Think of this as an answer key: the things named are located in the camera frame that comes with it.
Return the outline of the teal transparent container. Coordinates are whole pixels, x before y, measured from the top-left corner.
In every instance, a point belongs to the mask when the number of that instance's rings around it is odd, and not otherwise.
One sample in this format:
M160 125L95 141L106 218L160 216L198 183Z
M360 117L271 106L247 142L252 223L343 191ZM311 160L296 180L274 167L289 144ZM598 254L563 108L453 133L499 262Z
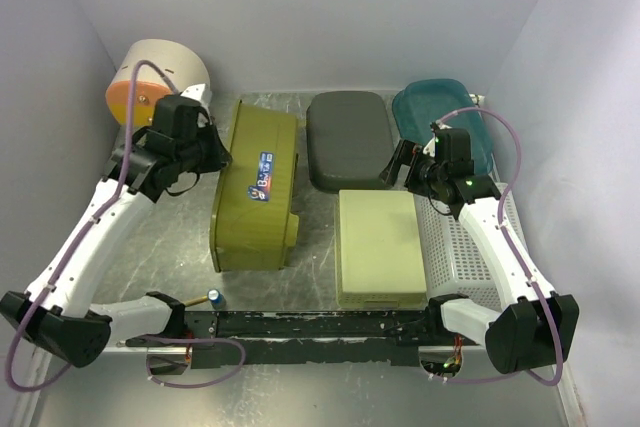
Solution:
M424 145L432 139L432 123L455 110L472 106L472 97L461 82L430 79L413 82L400 91L392 101L392 113L400 137ZM469 133L475 173L491 174L493 142L481 115L466 112L445 124Z

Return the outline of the dark grey container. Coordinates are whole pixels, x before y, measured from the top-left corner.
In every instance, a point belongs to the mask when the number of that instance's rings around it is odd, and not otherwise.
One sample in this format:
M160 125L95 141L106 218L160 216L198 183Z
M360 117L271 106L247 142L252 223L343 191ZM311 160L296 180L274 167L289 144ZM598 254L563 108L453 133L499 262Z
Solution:
M313 97L306 111L308 168L318 190L384 190L380 174L394 153L383 98L368 91Z

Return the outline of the olive green large tub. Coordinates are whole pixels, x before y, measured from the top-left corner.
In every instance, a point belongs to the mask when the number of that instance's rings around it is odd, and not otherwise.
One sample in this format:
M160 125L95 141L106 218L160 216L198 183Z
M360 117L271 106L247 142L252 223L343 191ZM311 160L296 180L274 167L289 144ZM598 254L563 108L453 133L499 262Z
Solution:
M277 271L297 242L292 212L298 119L238 101L226 146L231 164L220 172L210 223L217 272Z

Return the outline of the cream perforated basket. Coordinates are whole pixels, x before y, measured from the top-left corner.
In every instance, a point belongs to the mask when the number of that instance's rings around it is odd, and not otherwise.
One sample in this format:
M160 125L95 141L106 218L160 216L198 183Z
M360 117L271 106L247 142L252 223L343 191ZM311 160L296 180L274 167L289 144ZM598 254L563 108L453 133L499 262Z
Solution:
M426 274L411 193L342 190L335 229L339 307L413 310L426 305Z

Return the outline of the white perforated basket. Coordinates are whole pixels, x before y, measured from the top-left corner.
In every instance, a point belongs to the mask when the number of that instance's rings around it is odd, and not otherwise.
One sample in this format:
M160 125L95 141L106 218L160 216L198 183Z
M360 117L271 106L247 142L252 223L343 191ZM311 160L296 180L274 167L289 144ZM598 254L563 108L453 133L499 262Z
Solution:
M489 268L468 232L445 216L446 206L414 197L426 275L427 297L462 294L499 312L497 289Z

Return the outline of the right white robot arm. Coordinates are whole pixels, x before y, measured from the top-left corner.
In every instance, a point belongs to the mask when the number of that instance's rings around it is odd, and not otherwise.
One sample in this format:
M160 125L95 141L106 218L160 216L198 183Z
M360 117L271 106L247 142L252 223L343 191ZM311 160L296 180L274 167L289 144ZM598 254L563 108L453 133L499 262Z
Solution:
M405 188L447 206L471 237L497 290L501 309L495 312L464 294L437 296L427 304L426 337L443 345L457 334L483 346L501 374L552 366L559 382L579 318L570 294L559 294L535 266L504 212L507 190L490 176L478 175L471 158L469 133L459 128L433 128L425 146L402 139L380 174L388 186L402 166L409 171Z

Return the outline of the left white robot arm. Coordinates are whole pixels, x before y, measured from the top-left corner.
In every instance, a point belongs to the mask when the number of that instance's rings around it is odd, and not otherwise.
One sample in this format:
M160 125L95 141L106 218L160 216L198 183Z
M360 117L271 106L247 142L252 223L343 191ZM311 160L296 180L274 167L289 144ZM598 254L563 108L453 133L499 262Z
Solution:
M116 252L181 174L218 172L230 163L210 102L203 84L161 98L151 125L134 133L132 150L112 152L89 207L54 260L24 291L1 299L1 314L20 338L78 368L120 341L150 335L173 346L184 339L185 306L177 299L149 292L98 305L93 297Z

